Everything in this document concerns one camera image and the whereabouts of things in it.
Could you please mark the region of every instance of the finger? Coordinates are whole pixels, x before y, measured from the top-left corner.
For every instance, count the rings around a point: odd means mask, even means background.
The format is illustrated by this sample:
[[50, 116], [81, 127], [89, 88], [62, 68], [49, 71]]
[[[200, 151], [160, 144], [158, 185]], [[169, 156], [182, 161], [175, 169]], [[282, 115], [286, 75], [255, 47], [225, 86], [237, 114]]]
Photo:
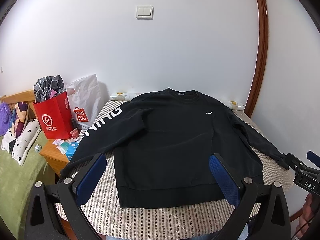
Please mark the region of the finger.
[[303, 212], [302, 216], [303, 216], [305, 221], [309, 221], [313, 217], [313, 213], [312, 213], [311, 207], [307, 203], [303, 204], [302, 212]]
[[[298, 232], [298, 230], [300, 229], [300, 225], [297, 225], [296, 227], [296, 232]], [[302, 232], [299, 231], [297, 234], [296, 234], [297, 238], [301, 238], [302, 237]]]
[[308, 230], [308, 228], [309, 228], [309, 225], [306, 224], [304, 227], [301, 227], [300, 231], [302, 232], [302, 234], [304, 234]]
[[299, 225], [300, 227], [303, 227], [303, 225], [307, 223], [307, 221], [303, 218], [303, 216], [299, 217]]
[[310, 206], [312, 203], [312, 194], [309, 193], [306, 197], [306, 203]]

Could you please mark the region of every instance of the light switch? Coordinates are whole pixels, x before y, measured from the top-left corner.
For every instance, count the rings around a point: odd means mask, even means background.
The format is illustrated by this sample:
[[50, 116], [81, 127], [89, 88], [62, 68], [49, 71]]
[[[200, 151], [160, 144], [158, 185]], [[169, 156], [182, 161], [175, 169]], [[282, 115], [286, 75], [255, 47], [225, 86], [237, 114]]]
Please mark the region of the light switch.
[[153, 19], [153, 6], [143, 5], [137, 6], [137, 19]]
[[150, 16], [151, 15], [151, 8], [144, 8], [144, 16]]
[[138, 16], [143, 16], [144, 15], [144, 8], [138, 8]]

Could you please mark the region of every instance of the metal screw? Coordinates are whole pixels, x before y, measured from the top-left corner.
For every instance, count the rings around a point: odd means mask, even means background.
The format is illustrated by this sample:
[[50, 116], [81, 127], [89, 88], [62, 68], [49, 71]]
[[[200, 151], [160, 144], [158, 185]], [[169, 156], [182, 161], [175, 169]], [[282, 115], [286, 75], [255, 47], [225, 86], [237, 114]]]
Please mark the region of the metal screw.
[[249, 178], [249, 177], [245, 177], [244, 178], [244, 182], [247, 183], [247, 184], [251, 184], [252, 183], [252, 179]]
[[280, 184], [279, 181], [275, 181], [273, 184], [274, 184], [276, 187], [281, 187], [281, 184]]
[[35, 184], [36, 187], [40, 187], [41, 185], [42, 185], [41, 181], [37, 181], [36, 184]]
[[69, 184], [71, 181], [72, 181], [71, 178], [65, 178], [65, 179], [63, 180], [64, 184]]

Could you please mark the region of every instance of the pillow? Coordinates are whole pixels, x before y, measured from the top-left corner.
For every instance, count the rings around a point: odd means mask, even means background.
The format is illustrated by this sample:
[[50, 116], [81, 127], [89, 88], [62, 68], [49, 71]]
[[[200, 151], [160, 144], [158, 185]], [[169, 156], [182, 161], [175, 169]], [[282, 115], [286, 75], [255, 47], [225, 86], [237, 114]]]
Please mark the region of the pillow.
[[14, 144], [16, 143], [16, 138], [13, 136], [11, 131], [8, 129], [5, 133], [4, 137], [2, 138], [1, 142], [1, 150], [5, 150], [12, 155], [12, 150]]
[[0, 136], [5, 135], [9, 129], [12, 112], [7, 103], [0, 104]]
[[18, 138], [23, 129], [26, 127], [27, 120], [28, 120], [28, 113], [29, 113], [29, 105], [24, 102], [18, 102], [15, 105], [13, 110], [12, 118], [10, 121], [10, 131]]
[[17, 138], [12, 150], [12, 158], [14, 158], [19, 165], [23, 165], [29, 149], [40, 132], [40, 124], [37, 119], [34, 119], [27, 124], [21, 136]]

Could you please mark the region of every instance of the wooden bed headboard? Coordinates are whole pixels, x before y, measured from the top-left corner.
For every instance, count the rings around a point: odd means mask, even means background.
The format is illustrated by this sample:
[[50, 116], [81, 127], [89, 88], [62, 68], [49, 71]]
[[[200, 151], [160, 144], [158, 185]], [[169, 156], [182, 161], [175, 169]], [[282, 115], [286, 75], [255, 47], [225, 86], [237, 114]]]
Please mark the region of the wooden bed headboard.
[[11, 110], [14, 109], [14, 106], [16, 103], [18, 102], [25, 102], [29, 105], [29, 114], [28, 114], [28, 119], [37, 119], [36, 116], [36, 111], [35, 108], [33, 107], [33, 102], [35, 101], [35, 94], [33, 92], [33, 90], [26, 90], [23, 92], [19, 92], [13, 95], [9, 95], [9, 96], [2, 96], [0, 97], [0, 102], [5, 102], [9, 105], [9, 107], [11, 108]]

